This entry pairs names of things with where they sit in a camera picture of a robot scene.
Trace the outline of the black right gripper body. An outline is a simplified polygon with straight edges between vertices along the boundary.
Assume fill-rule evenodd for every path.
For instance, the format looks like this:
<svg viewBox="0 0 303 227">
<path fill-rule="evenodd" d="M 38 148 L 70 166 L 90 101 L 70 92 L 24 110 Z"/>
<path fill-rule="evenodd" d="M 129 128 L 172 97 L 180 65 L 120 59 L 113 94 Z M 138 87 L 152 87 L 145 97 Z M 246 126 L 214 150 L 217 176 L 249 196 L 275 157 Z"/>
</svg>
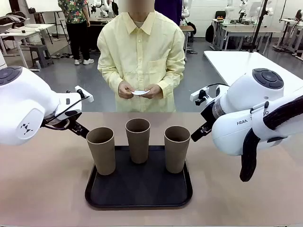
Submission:
<svg viewBox="0 0 303 227">
<path fill-rule="evenodd" d="M 215 122 L 215 117 L 213 114 L 213 105 L 214 101 L 208 103 L 204 110 L 201 112 L 201 116 L 206 120 L 208 123 L 214 123 Z"/>
</svg>

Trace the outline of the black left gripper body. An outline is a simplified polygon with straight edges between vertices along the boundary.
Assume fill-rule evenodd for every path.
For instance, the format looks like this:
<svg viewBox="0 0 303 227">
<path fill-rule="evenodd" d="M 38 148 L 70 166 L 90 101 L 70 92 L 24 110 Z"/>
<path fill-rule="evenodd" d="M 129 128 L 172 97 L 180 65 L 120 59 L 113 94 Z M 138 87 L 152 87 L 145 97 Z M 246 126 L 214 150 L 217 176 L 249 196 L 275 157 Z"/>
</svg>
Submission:
<svg viewBox="0 0 303 227">
<path fill-rule="evenodd" d="M 54 120 L 51 120 L 51 128 L 55 130 L 72 129 L 78 125 L 77 119 L 80 116 L 80 110 L 68 110 L 62 114 L 58 114 Z"/>
</svg>

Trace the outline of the person's left forearm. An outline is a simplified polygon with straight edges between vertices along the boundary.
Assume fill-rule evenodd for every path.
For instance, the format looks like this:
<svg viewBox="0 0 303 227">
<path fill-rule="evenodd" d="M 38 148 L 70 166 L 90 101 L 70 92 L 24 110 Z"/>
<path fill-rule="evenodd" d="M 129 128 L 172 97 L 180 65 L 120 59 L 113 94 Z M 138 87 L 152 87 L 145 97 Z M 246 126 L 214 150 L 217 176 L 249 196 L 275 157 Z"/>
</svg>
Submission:
<svg viewBox="0 0 303 227">
<path fill-rule="evenodd" d="M 174 70 L 167 70 L 163 79 L 157 83 L 162 90 L 163 98 L 167 98 L 173 93 L 173 90 L 180 84 L 183 79 L 184 67 L 176 68 Z"/>
</svg>

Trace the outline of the person's right forearm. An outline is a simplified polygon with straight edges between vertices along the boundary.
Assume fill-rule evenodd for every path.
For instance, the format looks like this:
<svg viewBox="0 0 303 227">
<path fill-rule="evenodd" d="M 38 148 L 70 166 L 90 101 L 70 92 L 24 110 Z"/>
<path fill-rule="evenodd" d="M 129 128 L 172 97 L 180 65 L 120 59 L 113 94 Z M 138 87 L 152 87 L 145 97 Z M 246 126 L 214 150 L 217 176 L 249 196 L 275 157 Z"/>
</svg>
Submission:
<svg viewBox="0 0 303 227">
<path fill-rule="evenodd" d="M 123 82 L 120 77 L 117 68 L 114 66 L 104 67 L 98 66 L 98 70 L 101 72 L 103 79 L 107 82 L 109 87 L 115 92 L 118 93 L 118 88 L 121 82 Z"/>
</svg>

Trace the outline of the person's right hand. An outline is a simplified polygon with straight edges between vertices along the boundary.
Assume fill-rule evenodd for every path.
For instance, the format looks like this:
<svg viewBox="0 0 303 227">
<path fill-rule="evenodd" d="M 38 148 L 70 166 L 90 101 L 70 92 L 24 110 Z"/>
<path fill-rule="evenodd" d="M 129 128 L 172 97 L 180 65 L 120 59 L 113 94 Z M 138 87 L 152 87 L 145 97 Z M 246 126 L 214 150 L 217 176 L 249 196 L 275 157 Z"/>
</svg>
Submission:
<svg viewBox="0 0 303 227">
<path fill-rule="evenodd" d="M 134 96 L 133 92 L 134 92 L 134 89 L 128 82 L 126 82 L 126 81 L 120 82 L 120 84 L 118 86 L 118 95 L 120 98 L 131 99 Z"/>
</svg>

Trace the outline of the large white table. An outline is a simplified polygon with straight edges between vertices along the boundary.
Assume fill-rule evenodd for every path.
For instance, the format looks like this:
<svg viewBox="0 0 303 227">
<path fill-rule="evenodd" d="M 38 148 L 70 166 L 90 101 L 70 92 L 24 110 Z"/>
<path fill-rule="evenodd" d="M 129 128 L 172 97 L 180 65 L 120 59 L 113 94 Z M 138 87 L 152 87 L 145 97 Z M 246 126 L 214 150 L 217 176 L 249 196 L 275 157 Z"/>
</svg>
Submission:
<svg viewBox="0 0 303 227">
<path fill-rule="evenodd" d="M 285 93 L 303 87 L 303 79 L 297 77 L 258 52 L 204 51 L 204 56 L 228 85 L 231 85 L 249 70 L 266 68 L 273 70 L 281 76 L 285 84 Z"/>
</svg>

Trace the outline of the black backpack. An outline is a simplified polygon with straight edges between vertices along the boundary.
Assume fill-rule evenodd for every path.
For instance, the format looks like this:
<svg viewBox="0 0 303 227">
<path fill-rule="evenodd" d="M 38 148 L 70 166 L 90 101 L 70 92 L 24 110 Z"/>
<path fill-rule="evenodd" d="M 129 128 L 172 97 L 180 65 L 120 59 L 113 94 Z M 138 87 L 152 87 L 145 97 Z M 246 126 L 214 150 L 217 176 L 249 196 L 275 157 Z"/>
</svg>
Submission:
<svg viewBox="0 0 303 227">
<path fill-rule="evenodd" d="M 205 32 L 205 40 L 210 44 L 212 44 L 213 39 L 214 39 L 214 26 L 211 24 Z"/>
</svg>

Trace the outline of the person in yellow shirt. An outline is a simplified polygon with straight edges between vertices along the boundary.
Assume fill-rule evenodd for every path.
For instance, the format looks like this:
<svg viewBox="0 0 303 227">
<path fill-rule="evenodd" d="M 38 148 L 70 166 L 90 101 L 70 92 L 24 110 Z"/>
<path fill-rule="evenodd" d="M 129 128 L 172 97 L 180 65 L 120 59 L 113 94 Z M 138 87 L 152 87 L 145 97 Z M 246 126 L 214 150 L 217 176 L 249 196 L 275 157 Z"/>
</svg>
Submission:
<svg viewBox="0 0 303 227">
<path fill-rule="evenodd" d="M 98 66 L 116 67 L 123 81 L 146 91 L 163 79 L 167 70 L 185 68 L 184 33 L 171 19 L 157 12 L 155 0 L 120 0 L 121 11 L 101 30 L 97 45 Z M 119 112 L 174 112 L 174 93 L 167 98 L 120 98 Z"/>
</svg>

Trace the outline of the small brown side table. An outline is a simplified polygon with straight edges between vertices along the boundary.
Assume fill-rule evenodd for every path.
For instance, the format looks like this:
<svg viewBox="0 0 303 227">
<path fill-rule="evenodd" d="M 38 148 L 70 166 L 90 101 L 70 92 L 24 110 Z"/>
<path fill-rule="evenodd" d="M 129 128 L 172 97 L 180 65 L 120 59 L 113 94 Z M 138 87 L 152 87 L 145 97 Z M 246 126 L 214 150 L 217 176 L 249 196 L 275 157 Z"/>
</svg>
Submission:
<svg viewBox="0 0 303 227">
<path fill-rule="evenodd" d="M 192 26 L 182 26 L 180 25 L 179 26 L 180 29 L 182 30 L 182 32 L 184 33 L 185 35 L 185 40 L 184 40 L 184 54 L 185 54 L 185 57 L 184 57 L 184 61 L 187 61 L 187 43 L 188 43 L 188 37 L 189 37 L 189 33 L 193 32 L 194 29 Z"/>
</svg>

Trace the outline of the grey brown lab desk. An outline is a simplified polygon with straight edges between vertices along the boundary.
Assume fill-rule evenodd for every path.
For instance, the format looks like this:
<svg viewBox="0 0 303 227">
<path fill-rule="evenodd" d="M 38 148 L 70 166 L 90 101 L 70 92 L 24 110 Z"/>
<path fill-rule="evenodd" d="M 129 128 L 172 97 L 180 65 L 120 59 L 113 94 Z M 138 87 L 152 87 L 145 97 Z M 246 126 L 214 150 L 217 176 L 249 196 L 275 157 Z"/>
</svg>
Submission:
<svg viewBox="0 0 303 227">
<path fill-rule="evenodd" d="M 240 37 L 240 43 L 236 49 L 236 51 L 239 51 L 241 49 L 241 46 L 243 44 L 243 40 L 245 37 L 254 37 L 254 35 L 257 35 L 257 38 L 260 37 L 259 42 L 257 43 L 256 51 L 259 52 L 263 38 L 267 37 L 266 40 L 266 46 L 264 48 L 264 51 L 266 50 L 267 46 L 269 45 L 270 37 L 274 33 L 280 33 L 280 31 L 276 28 L 271 27 L 264 27 L 262 26 L 259 30 L 259 33 L 257 34 L 257 29 L 255 26 L 224 26 L 222 31 L 222 38 L 220 41 L 220 47 L 219 51 L 226 51 L 229 38 L 231 37 Z"/>
</svg>

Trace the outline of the white desk with metal legs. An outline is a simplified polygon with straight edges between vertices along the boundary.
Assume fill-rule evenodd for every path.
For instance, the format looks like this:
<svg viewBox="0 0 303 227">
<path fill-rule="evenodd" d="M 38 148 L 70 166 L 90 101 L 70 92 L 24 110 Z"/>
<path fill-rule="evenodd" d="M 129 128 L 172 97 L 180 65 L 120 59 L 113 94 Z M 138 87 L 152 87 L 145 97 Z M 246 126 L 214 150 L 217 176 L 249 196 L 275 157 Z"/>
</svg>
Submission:
<svg viewBox="0 0 303 227">
<path fill-rule="evenodd" d="M 53 26 L 54 26 L 54 24 L 25 24 L 22 27 L 7 28 L 0 34 L 0 46 L 2 47 L 2 50 L 3 50 L 3 56 L 14 56 L 12 54 L 7 54 L 5 46 L 4 46 L 4 42 L 3 42 L 3 38 L 12 36 L 13 41 L 16 44 L 19 56 L 22 59 L 24 67 L 31 71 L 40 71 L 41 66 L 40 66 L 39 62 L 37 63 L 38 69 L 30 69 L 28 67 L 26 59 L 22 52 L 22 47 L 29 48 L 30 45 L 28 45 L 26 39 L 33 37 L 35 35 L 38 35 L 41 40 L 41 43 L 43 45 L 45 45 L 45 40 L 43 38 L 42 31 L 47 30 Z"/>
</svg>

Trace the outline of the black tripod stand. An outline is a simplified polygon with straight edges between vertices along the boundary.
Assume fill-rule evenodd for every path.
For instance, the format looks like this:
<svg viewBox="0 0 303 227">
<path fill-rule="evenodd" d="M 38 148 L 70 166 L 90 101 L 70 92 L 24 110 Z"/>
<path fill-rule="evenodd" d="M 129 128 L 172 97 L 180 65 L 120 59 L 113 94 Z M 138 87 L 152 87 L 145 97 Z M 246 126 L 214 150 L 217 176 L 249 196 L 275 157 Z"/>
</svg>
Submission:
<svg viewBox="0 0 303 227">
<path fill-rule="evenodd" d="M 252 53 L 255 49 L 255 44 L 257 41 L 257 37 L 262 25 L 262 21 L 264 19 L 264 16 L 267 15 L 267 5 L 268 3 L 270 3 L 272 0 L 262 0 L 261 6 L 260 6 L 260 10 L 258 12 L 258 19 L 257 19 L 257 26 L 254 29 L 253 32 L 253 36 L 252 36 L 252 41 L 250 42 L 250 48 L 249 48 L 249 52 Z"/>
</svg>

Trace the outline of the person in purple top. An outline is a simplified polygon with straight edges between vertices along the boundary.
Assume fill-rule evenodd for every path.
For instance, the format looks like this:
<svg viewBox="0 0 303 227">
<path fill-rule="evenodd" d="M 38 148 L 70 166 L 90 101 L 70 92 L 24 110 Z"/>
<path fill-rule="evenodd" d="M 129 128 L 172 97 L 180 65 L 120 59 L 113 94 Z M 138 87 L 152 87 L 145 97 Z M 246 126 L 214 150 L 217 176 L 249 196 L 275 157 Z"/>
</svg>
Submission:
<svg viewBox="0 0 303 227">
<path fill-rule="evenodd" d="M 180 25 L 182 0 L 155 0 L 154 8 L 157 12 L 174 21 L 178 26 Z"/>
</svg>

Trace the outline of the whiteboard on easel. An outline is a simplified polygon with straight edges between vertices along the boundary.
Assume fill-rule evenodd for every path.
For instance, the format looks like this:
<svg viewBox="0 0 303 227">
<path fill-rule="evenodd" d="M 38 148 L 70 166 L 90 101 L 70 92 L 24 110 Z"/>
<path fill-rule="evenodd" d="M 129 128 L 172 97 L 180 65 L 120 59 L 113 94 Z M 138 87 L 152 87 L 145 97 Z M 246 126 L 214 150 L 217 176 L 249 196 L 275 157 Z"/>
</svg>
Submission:
<svg viewBox="0 0 303 227">
<path fill-rule="evenodd" d="M 49 25 L 48 28 L 45 28 L 49 38 L 51 39 L 52 33 L 50 32 L 51 28 L 55 28 L 55 38 L 59 38 L 60 31 L 63 32 L 66 41 L 69 43 L 64 14 L 62 9 L 58 5 L 58 0 L 25 0 L 27 10 L 29 14 L 38 15 L 41 19 L 43 25 Z M 45 21 L 45 14 L 52 16 L 51 22 Z"/>
</svg>

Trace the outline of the black bag on desk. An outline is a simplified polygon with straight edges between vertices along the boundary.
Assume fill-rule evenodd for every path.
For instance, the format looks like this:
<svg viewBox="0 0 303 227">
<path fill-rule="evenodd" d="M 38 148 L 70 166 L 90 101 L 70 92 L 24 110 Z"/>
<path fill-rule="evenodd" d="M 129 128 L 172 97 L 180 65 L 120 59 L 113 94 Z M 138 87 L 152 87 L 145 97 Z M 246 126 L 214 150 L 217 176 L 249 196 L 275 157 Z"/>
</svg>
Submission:
<svg viewBox="0 0 303 227">
<path fill-rule="evenodd" d="M 26 15 L 21 11 L 10 12 L 0 17 L 0 26 L 8 25 L 10 23 L 24 23 L 26 19 Z"/>
</svg>

